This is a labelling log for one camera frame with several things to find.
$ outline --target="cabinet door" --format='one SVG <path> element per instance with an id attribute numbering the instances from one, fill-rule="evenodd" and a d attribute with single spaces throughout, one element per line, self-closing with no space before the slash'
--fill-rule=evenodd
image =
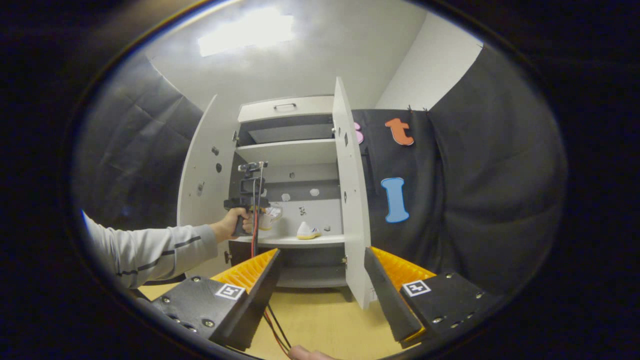
<path id="1" fill-rule="evenodd" d="M 229 194 L 231 164 L 236 151 L 234 131 L 240 123 L 220 116 L 216 96 L 211 99 L 196 128 L 182 169 L 178 191 L 178 225 L 211 224 L 223 218 L 223 201 Z M 218 256 L 191 269 L 187 276 L 211 277 L 230 267 L 225 262 L 228 240 L 218 244 Z"/>
<path id="2" fill-rule="evenodd" d="M 371 245 L 369 207 L 351 107 L 340 77 L 335 82 L 333 125 L 340 177 L 344 252 L 347 255 L 347 285 L 360 307 L 367 309 L 373 294 L 373 285 L 364 268 L 364 250 Z"/>

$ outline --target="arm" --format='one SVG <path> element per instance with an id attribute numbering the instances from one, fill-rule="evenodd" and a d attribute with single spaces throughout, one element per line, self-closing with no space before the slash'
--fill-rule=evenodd
<path id="1" fill-rule="evenodd" d="M 83 215 L 90 240 L 107 271 L 132 289 L 149 280 L 171 279 L 215 258 L 217 243 L 232 238 L 238 215 L 249 217 L 239 208 L 210 225 L 123 231 L 105 228 Z M 251 229 L 249 220 L 244 221 L 244 228 Z"/>

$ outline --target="white shoe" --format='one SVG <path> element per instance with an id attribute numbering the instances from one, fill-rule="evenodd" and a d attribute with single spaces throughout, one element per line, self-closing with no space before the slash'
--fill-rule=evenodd
<path id="1" fill-rule="evenodd" d="M 269 231 L 273 227 L 273 223 L 282 217 L 282 208 L 271 206 L 264 211 L 265 213 L 260 215 L 260 219 L 258 220 L 258 229 Z"/>
<path id="2" fill-rule="evenodd" d="M 309 227 L 309 225 L 305 221 L 303 221 L 298 228 L 298 239 L 300 240 L 309 240 L 320 235 L 322 235 L 320 233 L 320 230 L 318 230 L 316 227 Z"/>

